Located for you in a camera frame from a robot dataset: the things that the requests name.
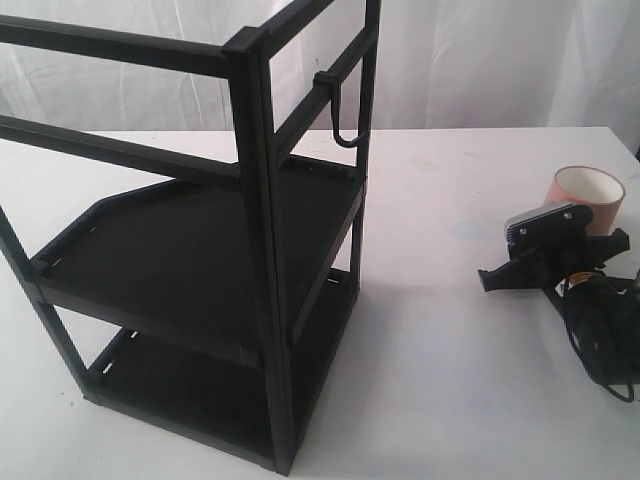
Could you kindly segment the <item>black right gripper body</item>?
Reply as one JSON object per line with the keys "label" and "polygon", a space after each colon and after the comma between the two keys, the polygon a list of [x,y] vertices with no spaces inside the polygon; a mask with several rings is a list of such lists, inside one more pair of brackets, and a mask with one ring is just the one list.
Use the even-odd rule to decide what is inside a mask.
{"label": "black right gripper body", "polygon": [[486,292],[552,288],[573,274],[595,272],[629,250],[629,235],[616,229],[607,236],[564,231],[558,236],[512,231],[506,235],[509,260],[494,270],[479,270]]}

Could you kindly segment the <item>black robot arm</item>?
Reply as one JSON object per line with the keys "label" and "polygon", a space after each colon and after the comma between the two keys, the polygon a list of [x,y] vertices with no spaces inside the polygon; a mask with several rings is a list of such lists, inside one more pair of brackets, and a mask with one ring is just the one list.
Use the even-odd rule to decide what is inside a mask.
{"label": "black robot arm", "polygon": [[487,292],[543,291],[587,375],[625,402],[639,385],[639,285],[606,275],[604,267],[629,249],[622,229],[607,236],[576,230],[512,245],[505,264],[479,272]]}

